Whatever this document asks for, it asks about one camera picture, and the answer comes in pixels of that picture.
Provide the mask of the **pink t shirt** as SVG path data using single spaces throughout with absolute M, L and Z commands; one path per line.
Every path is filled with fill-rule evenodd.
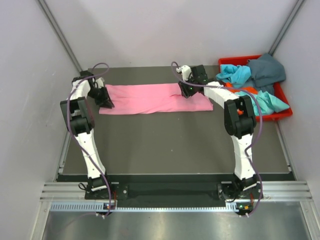
M 101 107 L 101 115 L 137 115 L 171 112 L 212 111 L 213 104 L 196 93 L 185 98 L 177 83 L 105 86 L 114 107 Z

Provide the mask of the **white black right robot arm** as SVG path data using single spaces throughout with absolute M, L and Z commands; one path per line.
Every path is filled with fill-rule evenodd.
M 238 96 L 220 82 L 210 81 L 203 65 L 176 66 L 173 71 L 178 75 L 183 97 L 190 98 L 200 93 L 223 108 L 224 128 L 233 143 L 235 168 L 231 186 L 221 186 L 219 195 L 226 202 L 245 198 L 257 186 L 251 150 L 257 121 L 251 97 L 247 94 Z

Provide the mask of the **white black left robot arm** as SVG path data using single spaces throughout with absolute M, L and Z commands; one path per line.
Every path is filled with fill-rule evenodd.
M 87 98 L 94 99 L 101 108 L 112 109 L 112 102 L 104 79 L 88 70 L 73 78 L 72 90 L 66 100 L 60 102 L 60 109 L 66 128 L 79 146 L 87 168 L 85 198 L 90 200 L 111 200 L 114 187 L 108 182 L 106 168 L 102 164 L 94 138 L 95 121 Z

